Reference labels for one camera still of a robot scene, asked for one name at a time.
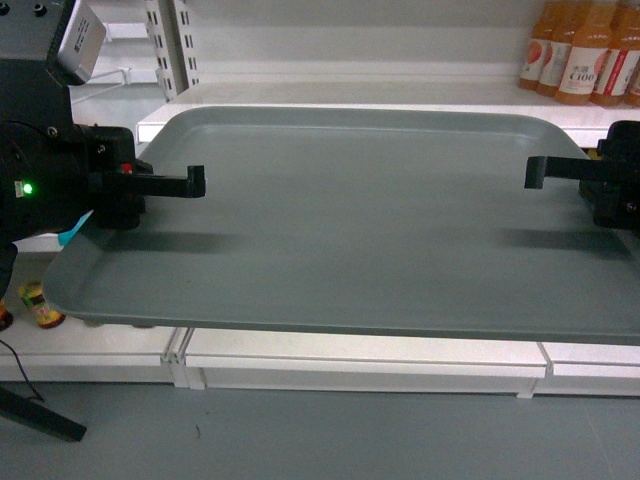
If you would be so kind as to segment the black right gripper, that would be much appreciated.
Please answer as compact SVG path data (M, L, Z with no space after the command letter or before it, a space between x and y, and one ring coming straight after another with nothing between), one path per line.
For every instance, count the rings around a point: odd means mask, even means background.
M581 180L579 193L603 228L639 230L639 122L614 122L598 141L601 160L533 156L524 188L542 189L547 177Z

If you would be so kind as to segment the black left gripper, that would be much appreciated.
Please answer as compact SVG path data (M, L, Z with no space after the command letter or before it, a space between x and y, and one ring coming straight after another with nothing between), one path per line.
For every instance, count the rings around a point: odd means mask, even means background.
M71 229L92 208L101 229L127 231L146 212L143 196L202 198L203 165L185 177L151 174L124 127L76 125L67 142L32 126L1 124L1 238L21 240Z

